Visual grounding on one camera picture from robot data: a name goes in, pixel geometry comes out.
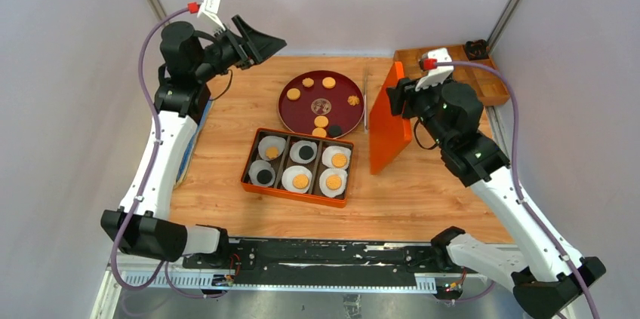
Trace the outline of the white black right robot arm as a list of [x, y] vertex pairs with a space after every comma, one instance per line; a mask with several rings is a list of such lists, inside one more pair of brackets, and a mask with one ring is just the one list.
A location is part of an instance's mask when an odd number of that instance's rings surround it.
[[558, 317], [579, 297], [598, 317], [590, 287], [605, 274], [603, 262], [562, 237], [523, 188], [515, 154], [480, 131], [482, 102], [471, 86], [452, 77], [461, 62], [439, 48], [424, 53], [419, 66], [422, 77], [400, 78], [383, 90], [390, 115], [414, 119], [426, 130], [448, 171], [487, 204], [518, 246], [510, 255], [450, 227], [431, 241], [434, 267], [485, 276], [508, 289], [533, 318]]

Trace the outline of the metal tongs white handle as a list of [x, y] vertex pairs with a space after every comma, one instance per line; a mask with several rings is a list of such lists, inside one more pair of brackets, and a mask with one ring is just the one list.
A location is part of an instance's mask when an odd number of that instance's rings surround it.
[[365, 66], [363, 69], [363, 78], [362, 78], [362, 96], [363, 96], [363, 127], [364, 132], [368, 133], [368, 77], [369, 77], [369, 68]]

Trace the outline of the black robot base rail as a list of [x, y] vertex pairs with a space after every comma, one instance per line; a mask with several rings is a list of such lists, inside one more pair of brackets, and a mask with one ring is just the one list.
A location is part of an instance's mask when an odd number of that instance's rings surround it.
[[497, 262], [497, 274], [478, 265], [446, 263], [426, 243], [236, 238], [230, 254], [212, 262], [202, 254], [157, 266], [120, 255], [119, 273], [132, 287], [176, 288], [205, 295], [231, 291], [311, 293], [410, 293], [456, 299], [463, 285], [479, 279], [499, 287], [526, 266], [511, 245], [471, 244], [473, 253]]

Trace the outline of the orange compartment cookie box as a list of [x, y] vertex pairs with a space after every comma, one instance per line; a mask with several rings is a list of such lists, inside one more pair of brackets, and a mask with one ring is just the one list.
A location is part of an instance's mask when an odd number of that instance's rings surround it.
[[246, 192], [342, 208], [354, 162], [351, 142], [259, 128], [240, 183]]

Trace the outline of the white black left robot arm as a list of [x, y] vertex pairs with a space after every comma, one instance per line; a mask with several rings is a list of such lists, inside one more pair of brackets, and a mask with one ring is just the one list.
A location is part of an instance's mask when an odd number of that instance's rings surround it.
[[234, 29], [220, 20], [221, 0], [202, 0], [186, 11], [208, 18], [212, 32], [202, 32], [171, 14], [155, 27], [161, 35], [163, 64], [158, 89], [145, 98], [152, 126], [130, 188], [114, 210], [105, 210], [100, 225], [112, 239], [113, 251], [164, 262], [196, 255], [212, 268], [231, 259], [225, 229], [171, 222], [174, 186], [189, 146], [205, 116], [211, 93], [208, 82], [233, 68], [249, 69], [282, 50], [284, 39], [267, 35], [234, 16]]

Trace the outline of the orange box lid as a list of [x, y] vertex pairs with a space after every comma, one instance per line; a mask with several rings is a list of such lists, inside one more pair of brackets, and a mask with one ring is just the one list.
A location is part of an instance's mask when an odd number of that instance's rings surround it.
[[394, 62], [381, 85], [369, 113], [370, 174], [377, 175], [391, 164], [412, 141], [411, 123], [393, 116], [386, 89], [395, 88], [405, 72], [401, 62]]

